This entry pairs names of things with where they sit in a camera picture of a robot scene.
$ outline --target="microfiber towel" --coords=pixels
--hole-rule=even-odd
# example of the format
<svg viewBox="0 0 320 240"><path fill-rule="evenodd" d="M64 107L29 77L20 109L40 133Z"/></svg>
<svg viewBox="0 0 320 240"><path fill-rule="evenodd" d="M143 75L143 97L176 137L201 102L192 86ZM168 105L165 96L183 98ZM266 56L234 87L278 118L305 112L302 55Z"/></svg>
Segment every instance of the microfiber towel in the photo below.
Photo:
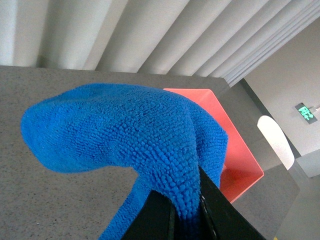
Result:
<svg viewBox="0 0 320 240"><path fill-rule="evenodd" d="M219 187L228 136L203 108L169 91L87 84L27 109L21 134L48 169L80 173L132 167L138 178L100 240L119 240L151 190L176 207L181 236L197 239L200 173Z"/></svg>

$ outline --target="gray wall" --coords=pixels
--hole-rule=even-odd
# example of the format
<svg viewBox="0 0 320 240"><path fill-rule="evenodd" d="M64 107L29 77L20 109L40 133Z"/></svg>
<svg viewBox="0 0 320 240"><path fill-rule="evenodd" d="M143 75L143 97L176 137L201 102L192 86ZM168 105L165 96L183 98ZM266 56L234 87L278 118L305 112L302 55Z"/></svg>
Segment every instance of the gray wall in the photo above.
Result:
<svg viewBox="0 0 320 240"><path fill-rule="evenodd" d="M320 149L320 115L309 125L295 109L320 105L320 18L245 77L304 156Z"/></svg>

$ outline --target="emergency exit sign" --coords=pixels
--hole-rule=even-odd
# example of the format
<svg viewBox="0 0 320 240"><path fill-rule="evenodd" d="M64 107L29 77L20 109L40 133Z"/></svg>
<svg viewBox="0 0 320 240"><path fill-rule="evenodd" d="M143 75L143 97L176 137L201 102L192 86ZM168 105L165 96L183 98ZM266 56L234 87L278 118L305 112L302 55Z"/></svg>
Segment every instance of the emergency exit sign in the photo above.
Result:
<svg viewBox="0 0 320 240"><path fill-rule="evenodd" d="M313 124L317 121L316 117L310 112L310 110L301 102L295 108L302 115L304 120L308 122L308 124Z"/></svg>

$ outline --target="white lamp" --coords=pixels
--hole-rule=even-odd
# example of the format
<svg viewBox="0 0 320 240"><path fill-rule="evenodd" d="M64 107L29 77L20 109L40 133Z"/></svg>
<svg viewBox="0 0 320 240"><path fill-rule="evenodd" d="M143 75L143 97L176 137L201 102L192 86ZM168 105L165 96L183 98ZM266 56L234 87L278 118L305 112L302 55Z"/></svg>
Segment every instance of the white lamp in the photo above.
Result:
<svg viewBox="0 0 320 240"><path fill-rule="evenodd" d="M257 127L285 168L289 170L295 162L295 157L280 126L271 117L264 115L259 118Z"/></svg>

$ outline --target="gray countertop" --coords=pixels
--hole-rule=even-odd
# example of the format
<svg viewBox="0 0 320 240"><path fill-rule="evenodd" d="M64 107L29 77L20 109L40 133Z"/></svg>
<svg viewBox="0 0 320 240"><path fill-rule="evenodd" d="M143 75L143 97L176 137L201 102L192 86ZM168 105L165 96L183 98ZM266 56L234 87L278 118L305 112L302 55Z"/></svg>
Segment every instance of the gray countertop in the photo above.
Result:
<svg viewBox="0 0 320 240"><path fill-rule="evenodd" d="M211 89L218 98L230 89L221 78L0 66L0 239L97 239L131 191L137 177L131 168L55 173L44 168L22 140L20 120L29 106L88 83ZM262 188L269 189L267 192L275 189L278 185L272 181L275 174L285 175L287 182L292 182L285 169L281 166L277 169L276 173L271 173L273 168L269 173L266 171L269 177L234 203L266 237L273 234L279 223L269 227L272 215L265 218L266 209L261 211L257 207L265 204ZM292 184L289 189L287 195L292 199L298 190ZM275 206L266 205L273 208L267 211L284 208L281 204ZM285 206L279 219L286 215L290 202Z"/></svg>

